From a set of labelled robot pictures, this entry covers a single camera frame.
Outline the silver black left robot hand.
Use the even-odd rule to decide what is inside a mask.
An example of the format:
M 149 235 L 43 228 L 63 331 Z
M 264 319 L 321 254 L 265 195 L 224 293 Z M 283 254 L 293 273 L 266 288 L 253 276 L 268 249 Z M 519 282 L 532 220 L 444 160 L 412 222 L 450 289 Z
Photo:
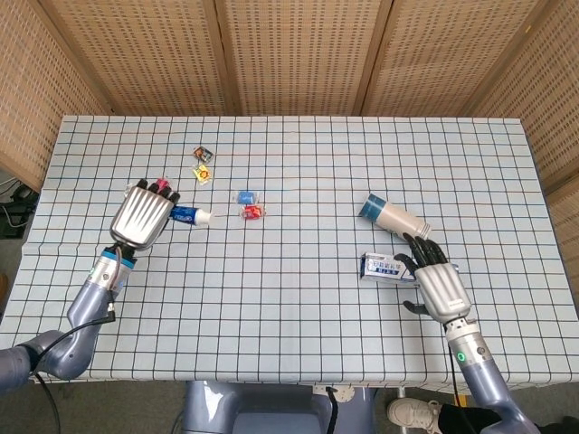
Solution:
M 146 250 L 165 229 L 180 193 L 167 180 L 140 179 L 126 192 L 110 225 L 112 239 L 124 249 Z

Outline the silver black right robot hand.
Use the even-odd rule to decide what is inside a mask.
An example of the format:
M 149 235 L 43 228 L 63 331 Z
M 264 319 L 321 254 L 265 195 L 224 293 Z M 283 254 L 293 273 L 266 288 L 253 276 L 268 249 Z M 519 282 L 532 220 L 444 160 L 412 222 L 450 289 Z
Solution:
M 441 247 L 432 240 L 403 234 L 413 254 L 413 258 L 398 253 L 394 258 L 401 261 L 417 281 L 423 304 L 409 300 L 404 307 L 415 315 L 427 315 L 446 325 L 451 321 L 466 317 L 471 308 L 470 299 L 460 276 L 447 260 Z

